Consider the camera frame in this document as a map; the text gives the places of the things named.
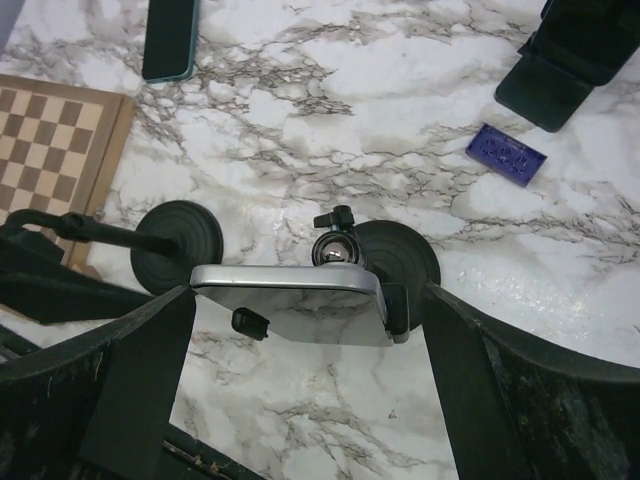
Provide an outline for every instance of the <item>black smartphone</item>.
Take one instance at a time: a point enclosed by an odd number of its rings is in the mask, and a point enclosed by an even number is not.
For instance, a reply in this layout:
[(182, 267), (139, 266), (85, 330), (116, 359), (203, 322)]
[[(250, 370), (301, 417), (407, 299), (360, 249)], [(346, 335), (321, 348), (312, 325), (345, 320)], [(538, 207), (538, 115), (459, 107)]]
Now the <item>black smartphone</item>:
[(182, 80), (193, 72), (198, 0), (149, 0), (142, 78)]

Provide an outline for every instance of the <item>chessboard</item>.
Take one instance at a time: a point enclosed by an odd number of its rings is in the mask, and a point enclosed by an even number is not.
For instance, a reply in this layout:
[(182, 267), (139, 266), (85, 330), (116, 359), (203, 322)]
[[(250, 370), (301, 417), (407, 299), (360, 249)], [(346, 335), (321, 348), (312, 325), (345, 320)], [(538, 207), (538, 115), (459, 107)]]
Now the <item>chessboard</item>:
[[(0, 75), (0, 225), (23, 208), (96, 215), (133, 116), (124, 95)], [(63, 248), (64, 265), (97, 276), (88, 244), (43, 233)]]

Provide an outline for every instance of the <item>small blue rectangular object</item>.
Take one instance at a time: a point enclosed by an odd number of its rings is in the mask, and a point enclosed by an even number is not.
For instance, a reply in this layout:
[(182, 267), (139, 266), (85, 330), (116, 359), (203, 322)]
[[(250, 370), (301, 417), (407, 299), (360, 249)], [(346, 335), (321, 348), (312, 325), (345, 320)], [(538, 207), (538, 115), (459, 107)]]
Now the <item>small blue rectangular object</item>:
[(485, 124), (466, 149), (467, 155), (526, 187), (546, 155)]

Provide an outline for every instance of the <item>marble surface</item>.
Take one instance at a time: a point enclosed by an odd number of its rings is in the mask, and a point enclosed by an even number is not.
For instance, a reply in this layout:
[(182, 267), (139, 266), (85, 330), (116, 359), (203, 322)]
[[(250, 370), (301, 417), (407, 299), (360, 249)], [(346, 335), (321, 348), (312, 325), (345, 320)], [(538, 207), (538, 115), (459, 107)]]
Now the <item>marble surface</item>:
[[(347, 203), (419, 230), (472, 305), (640, 367), (640, 57), (561, 132), (533, 127), (493, 92), (542, 4), (203, 0), (194, 76), (148, 86), (147, 2), (27, 0), (0, 71), (135, 98), (110, 223), (188, 198), (219, 218), (225, 263), (309, 264), (312, 217)], [(549, 156), (527, 189), (465, 157), (483, 122)], [(91, 262), (137, 287), (122, 250)], [(41, 345), (91, 328), (2, 323)], [(254, 343), (202, 300), (172, 422), (273, 479), (456, 477), (421, 332)]]

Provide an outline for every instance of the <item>round black stand base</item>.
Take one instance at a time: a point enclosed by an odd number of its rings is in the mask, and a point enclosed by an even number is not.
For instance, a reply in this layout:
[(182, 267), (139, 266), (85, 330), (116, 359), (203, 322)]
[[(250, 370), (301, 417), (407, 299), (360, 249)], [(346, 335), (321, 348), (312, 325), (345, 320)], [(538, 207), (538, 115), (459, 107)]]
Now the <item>round black stand base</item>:
[(150, 293), (162, 295), (188, 285), (198, 265), (222, 262), (220, 225), (206, 208), (184, 200), (163, 203), (147, 213), (136, 232), (173, 240), (177, 249), (169, 257), (131, 250), (131, 266), (138, 282)]
[(428, 312), (421, 306), (420, 290), (428, 280), (440, 285), (440, 264), (429, 242), (412, 228), (387, 220), (361, 223), (355, 229), (368, 270), (381, 283), (407, 287), (410, 328), (421, 325)]

